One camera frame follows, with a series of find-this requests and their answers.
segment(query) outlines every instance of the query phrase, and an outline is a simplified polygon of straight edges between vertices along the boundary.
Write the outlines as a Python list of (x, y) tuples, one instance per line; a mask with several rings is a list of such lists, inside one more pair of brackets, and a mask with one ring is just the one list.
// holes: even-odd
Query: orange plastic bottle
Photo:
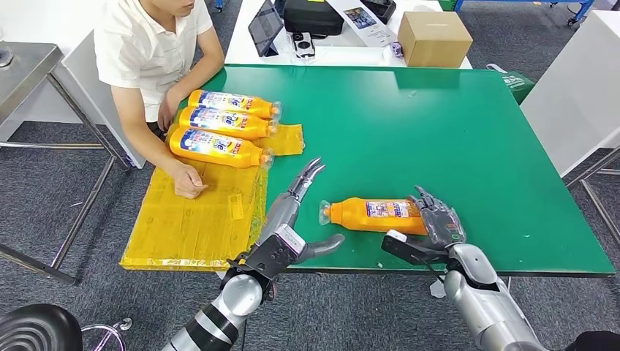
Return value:
[(269, 168), (273, 163), (269, 149), (259, 148), (247, 140), (193, 128), (176, 128), (170, 136), (170, 150), (188, 159), (236, 168)]
[(278, 122), (266, 121), (239, 112), (212, 110), (204, 107), (185, 107), (178, 117), (181, 127), (198, 128), (229, 137), (256, 140), (276, 134)]
[(351, 197), (341, 203), (321, 201), (319, 223), (339, 224), (350, 230), (426, 235), (420, 213), (409, 200), (364, 200)]
[(248, 113), (262, 119), (279, 120), (282, 115), (280, 101), (269, 102), (259, 97), (206, 90), (194, 90), (189, 95), (187, 105)]

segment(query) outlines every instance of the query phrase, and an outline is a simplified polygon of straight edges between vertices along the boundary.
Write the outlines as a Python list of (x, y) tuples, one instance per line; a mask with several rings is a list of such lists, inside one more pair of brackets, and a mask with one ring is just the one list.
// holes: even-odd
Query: robotic thumb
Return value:
[(301, 253), (301, 256), (295, 261), (295, 263), (302, 263), (303, 261), (325, 256), (331, 254), (338, 249), (338, 246), (344, 241), (344, 235), (334, 234), (327, 238), (327, 240), (319, 241), (316, 243), (308, 243), (306, 248)]

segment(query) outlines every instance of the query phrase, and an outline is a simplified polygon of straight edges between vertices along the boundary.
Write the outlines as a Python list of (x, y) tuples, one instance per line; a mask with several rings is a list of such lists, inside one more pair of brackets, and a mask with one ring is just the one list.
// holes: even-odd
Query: black stool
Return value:
[(2, 351), (80, 351), (82, 332), (106, 330), (95, 351), (100, 351), (114, 336), (120, 351), (126, 349), (120, 331), (131, 328), (132, 320), (125, 318), (115, 325), (93, 324), (80, 328), (67, 310), (47, 304), (29, 305), (0, 317), (0, 350)]

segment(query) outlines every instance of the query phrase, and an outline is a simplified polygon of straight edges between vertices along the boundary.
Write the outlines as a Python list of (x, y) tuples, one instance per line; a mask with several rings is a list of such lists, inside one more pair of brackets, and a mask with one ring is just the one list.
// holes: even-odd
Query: green tabletop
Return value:
[(308, 242), (346, 240), (296, 269), (426, 272), (382, 251), (381, 233), (318, 223), (321, 200), (404, 198), (419, 184), (457, 210), (468, 242), (500, 273), (615, 273), (495, 72), (235, 65), (204, 88), (279, 100), (281, 122), (303, 125), (303, 155), (269, 171), (267, 206), (310, 159), (326, 164), (295, 230)]

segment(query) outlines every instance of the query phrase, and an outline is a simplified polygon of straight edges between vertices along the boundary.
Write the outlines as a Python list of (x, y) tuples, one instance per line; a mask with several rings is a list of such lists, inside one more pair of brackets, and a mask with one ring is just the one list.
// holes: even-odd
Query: man's hand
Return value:
[(164, 132), (170, 128), (170, 125), (174, 122), (175, 114), (178, 109), (178, 104), (181, 99), (175, 97), (171, 91), (168, 91), (164, 95), (161, 105), (159, 106), (159, 113), (157, 116), (157, 126)]
[(168, 174), (175, 182), (175, 194), (188, 199), (196, 198), (208, 186), (203, 185), (195, 168), (183, 162), (179, 162)]

